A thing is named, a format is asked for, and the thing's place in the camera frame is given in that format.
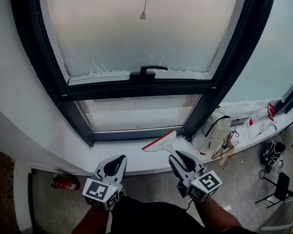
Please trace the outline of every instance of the black chair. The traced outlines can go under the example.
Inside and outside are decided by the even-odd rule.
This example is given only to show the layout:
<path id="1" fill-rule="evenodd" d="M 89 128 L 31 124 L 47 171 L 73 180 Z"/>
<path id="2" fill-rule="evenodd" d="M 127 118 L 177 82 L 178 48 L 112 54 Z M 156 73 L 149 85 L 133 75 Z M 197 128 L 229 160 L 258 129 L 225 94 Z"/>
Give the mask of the black chair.
<path id="1" fill-rule="evenodd" d="M 280 203 L 281 201 L 284 201 L 286 200 L 288 197 L 293 197 L 293 192 L 288 190 L 289 188 L 289 183 L 290 183 L 290 178 L 285 174 L 285 173 L 280 173 L 279 174 L 279 178 L 278 178 L 278 182 L 277 184 L 272 182 L 271 180 L 267 179 L 265 176 L 262 177 L 263 179 L 269 181 L 271 184 L 273 184 L 276 189 L 275 189 L 275 192 L 259 201 L 256 201 L 255 204 L 257 204 L 258 202 L 260 201 L 267 201 L 269 203 L 271 203 L 272 205 L 268 206 L 267 208 L 270 208 L 271 206 L 274 206 L 278 203 Z M 271 196 L 274 196 L 276 197 L 277 199 L 279 199 L 280 201 L 276 202 L 276 203 L 272 203 L 270 201 L 267 200 L 267 198 L 271 197 Z"/>

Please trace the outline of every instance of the red object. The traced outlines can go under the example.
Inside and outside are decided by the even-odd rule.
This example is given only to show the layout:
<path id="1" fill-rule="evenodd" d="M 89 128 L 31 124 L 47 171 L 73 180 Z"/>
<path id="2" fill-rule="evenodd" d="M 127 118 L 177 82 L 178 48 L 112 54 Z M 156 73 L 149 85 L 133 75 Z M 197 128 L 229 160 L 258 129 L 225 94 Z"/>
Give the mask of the red object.
<path id="1" fill-rule="evenodd" d="M 273 115 L 274 115 L 274 106 L 272 106 L 270 103 L 268 104 L 268 118 L 273 121 Z"/>
<path id="2" fill-rule="evenodd" d="M 231 132 L 230 134 L 229 134 L 229 136 L 228 136 L 228 138 L 227 138 L 227 143 L 229 143 L 230 141 L 231 141 L 231 138 L 233 137 L 233 135 L 234 135 L 234 133 L 233 132 Z"/>
<path id="3" fill-rule="evenodd" d="M 146 145 L 145 147 L 141 148 L 142 150 L 144 150 L 145 148 L 153 145 L 155 142 L 159 141 L 160 139 L 166 137 L 167 135 L 169 135 L 171 132 L 173 132 L 174 130 L 170 130 L 167 134 L 163 135 L 162 137 L 159 137 L 158 139 L 154 140 L 152 143 L 150 143 L 149 145 Z"/>
<path id="4" fill-rule="evenodd" d="M 252 119 L 252 117 L 250 118 L 250 126 L 252 126 L 253 125 L 253 119 Z"/>
<path id="5" fill-rule="evenodd" d="M 80 183 L 75 178 L 57 175 L 53 178 L 51 186 L 57 189 L 78 190 L 80 188 Z"/>

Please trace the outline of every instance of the white wall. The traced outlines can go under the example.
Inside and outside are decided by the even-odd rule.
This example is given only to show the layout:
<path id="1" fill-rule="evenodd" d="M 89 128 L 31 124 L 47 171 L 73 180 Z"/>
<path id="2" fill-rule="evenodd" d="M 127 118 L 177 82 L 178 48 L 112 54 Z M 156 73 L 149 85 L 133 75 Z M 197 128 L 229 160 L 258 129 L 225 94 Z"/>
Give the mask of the white wall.
<path id="1" fill-rule="evenodd" d="M 74 151 L 66 152 L 67 147 Z M 46 167 L 92 170 L 85 162 L 89 147 L 55 107 L 31 67 L 10 0 L 0 0 L 0 150 Z"/>
<path id="2" fill-rule="evenodd" d="M 20 232 L 33 233 L 28 201 L 28 169 L 18 160 L 14 163 L 13 198 Z"/>

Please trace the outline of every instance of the fiducial marker cube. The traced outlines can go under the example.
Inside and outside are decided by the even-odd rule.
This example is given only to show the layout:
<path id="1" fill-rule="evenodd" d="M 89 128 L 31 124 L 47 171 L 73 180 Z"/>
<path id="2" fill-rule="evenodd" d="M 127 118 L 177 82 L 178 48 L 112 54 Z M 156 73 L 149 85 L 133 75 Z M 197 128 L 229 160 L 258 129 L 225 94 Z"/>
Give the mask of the fiducial marker cube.
<path id="1" fill-rule="evenodd" d="M 83 196 L 89 205 L 109 210 L 119 198 L 118 187 L 87 178 Z"/>
<path id="2" fill-rule="evenodd" d="M 194 181 L 191 181 L 190 186 L 187 189 L 187 194 L 191 198 L 199 202 L 203 202 L 212 196 L 221 184 L 222 182 L 216 173 L 214 171 L 210 171 Z"/>

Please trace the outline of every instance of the window pane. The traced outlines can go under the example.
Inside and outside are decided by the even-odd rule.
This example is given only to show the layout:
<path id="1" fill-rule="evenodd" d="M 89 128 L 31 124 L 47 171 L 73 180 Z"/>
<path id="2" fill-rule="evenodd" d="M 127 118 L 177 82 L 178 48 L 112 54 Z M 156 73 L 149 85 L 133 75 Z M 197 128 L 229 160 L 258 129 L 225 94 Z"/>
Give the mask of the window pane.
<path id="1" fill-rule="evenodd" d="M 150 64 L 204 78 L 235 1 L 48 0 L 48 7 L 72 78 L 127 79 Z"/>
<path id="2" fill-rule="evenodd" d="M 235 110 L 242 111 L 263 107 L 281 99 L 292 84 L 293 0 L 274 0 L 259 43 L 222 105 L 233 108 L 236 103 Z"/>
<path id="3" fill-rule="evenodd" d="M 78 101 L 93 131 L 183 125 L 199 95 L 148 96 Z"/>

